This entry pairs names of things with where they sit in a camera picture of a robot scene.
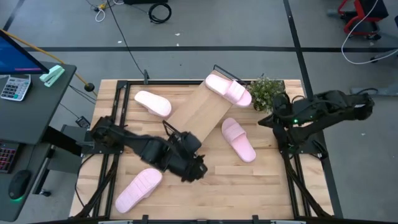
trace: wooden table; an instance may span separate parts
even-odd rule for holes
[[[293,98],[303,95],[300,80],[284,80],[286,92]],[[94,110],[92,124],[101,116],[111,114],[117,80],[102,80]],[[162,118],[149,114],[147,109],[133,99],[140,90],[147,90],[170,100],[173,111],[181,105],[197,85],[134,85],[129,95],[126,124],[129,131],[137,134],[151,134],[166,138]],[[119,104],[116,124],[121,114]],[[248,220],[252,215],[260,219],[293,218],[284,162],[278,152],[272,130],[259,126],[257,121],[267,116],[253,107],[233,106],[204,140],[199,154],[205,154],[208,172],[201,180],[193,183],[181,182],[180,178],[164,173],[164,178],[152,195],[142,200],[130,212],[120,214],[112,207],[112,219],[235,219]],[[234,118],[246,130],[248,139],[256,150],[256,160],[243,162],[221,134],[225,118]],[[93,156],[80,171],[77,190],[85,203],[98,185],[102,155]],[[317,202],[332,214],[330,197],[326,186],[321,162],[309,155],[300,155],[305,183]],[[118,195],[135,176],[150,166],[140,161],[132,149],[126,147],[119,159],[119,168],[114,190],[113,205]],[[300,214],[303,207],[299,190],[296,188]],[[107,190],[101,201],[100,215],[103,214]],[[81,210],[75,195],[70,215]]]

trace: pink slipper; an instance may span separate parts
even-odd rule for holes
[[[250,145],[246,132],[233,118],[225,119],[221,131],[225,140],[244,162],[251,162],[256,158],[256,152]]]
[[[161,180],[162,174],[156,169],[149,168],[141,171],[116,199],[116,210],[120,213],[130,211],[142,199],[149,197]]]
[[[134,96],[134,99],[142,106],[145,106],[149,113],[157,116],[167,117],[172,111],[172,105],[166,98],[148,91],[139,91]]]
[[[209,89],[237,106],[247,107],[251,103],[250,93],[237,81],[226,80],[217,75],[210,74],[207,76],[205,83]]]

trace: slipper strap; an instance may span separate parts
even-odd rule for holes
[[[225,93],[224,98],[229,102],[236,104],[242,98],[245,91],[246,89],[234,80]]]
[[[229,128],[225,129],[224,137],[229,143],[231,143],[232,141],[234,141],[234,139],[236,139],[242,134],[246,135],[246,132],[238,123],[235,123],[231,125]]]

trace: computer monitor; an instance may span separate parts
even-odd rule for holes
[[[0,75],[45,74],[49,70],[0,30]]]

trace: black desk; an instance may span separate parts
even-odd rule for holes
[[[42,62],[47,68],[56,63]],[[0,139],[5,141],[37,144],[41,141],[70,80],[76,71],[74,65],[62,65],[65,72],[49,88],[40,81],[40,75],[31,75],[33,85],[24,101],[0,100]],[[0,89],[7,78],[0,80]]]
[[[42,62],[47,68],[57,63]],[[40,75],[32,75],[33,85],[22,102],[0,99],[0,139],[26,143],[19,151],[19,158],[10,174],[0,174],[0,220],[13,222],[21,212],[30,190],[40,172],[46,157],[53,150],[51,144],[60,146],[71,140],[61,132],[51,128],[49,123],[76,71],[74,65],[61,65],[65,72],[49,88],[39,80]],[[0,80],[3,88],[7,79]],[[11,200],[8,186],[12,176],[19,170],[29,169],[32,178],[21,200]]]

